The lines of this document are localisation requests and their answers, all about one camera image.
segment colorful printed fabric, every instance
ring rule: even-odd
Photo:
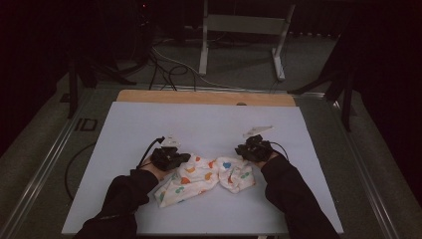
[[[233,193],[255,184],[252,167],[248,161],[218,157],[206,159],[191,154],[171,178],[155,193],[159,207],[166,207],[211,190],[220,181]]]

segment person's left hand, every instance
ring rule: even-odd
[[[161,181],[164,179],[164,177],[170,173],[172,173],[174,170],[168,170],[168,171],[161,171],[158,169],[154,164],[151,162],[151,156],[149,156],[140,166],[140,170],[147,170],[152,172],[152,174],[155,175],[155,177]]]

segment white cloth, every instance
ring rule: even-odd
[[[166,207],[211,190],[220,181],[233,193],[255,185],[252,167],[248,161],[218,157],[207,159],[191,154],[171,178],[155,193],[159,207]]]

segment black sleeve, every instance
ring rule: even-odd
[[[268,161],[262,172],[266,197],[285,213],[292,239],[339,238],[301,174],[282,155]]]
[[[158,179],[146,170],[131,170],[130,176],[116,177],[108,188],[102,211],[86,221],[74,238],[135,238],[133,213],[149,201],[147,194],[157,184]]]

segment white board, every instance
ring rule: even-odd
[[[338,233],[342,227],[299,108],[185,104],[113,103],[63,228],[75,234],[97,215],[111,181],[128,175],[151,142],[172,134],[179,152],[213,158],[237,156],[235,147],[253,126],[266,140],[281,144]],[[287,233],[284,215],[267,201],[266,182],[254,167],[257,185],[232,194],[219,184],[209,192],[159,208],[153,192],[136,212],[138,234],[153,235],[274,235]]]

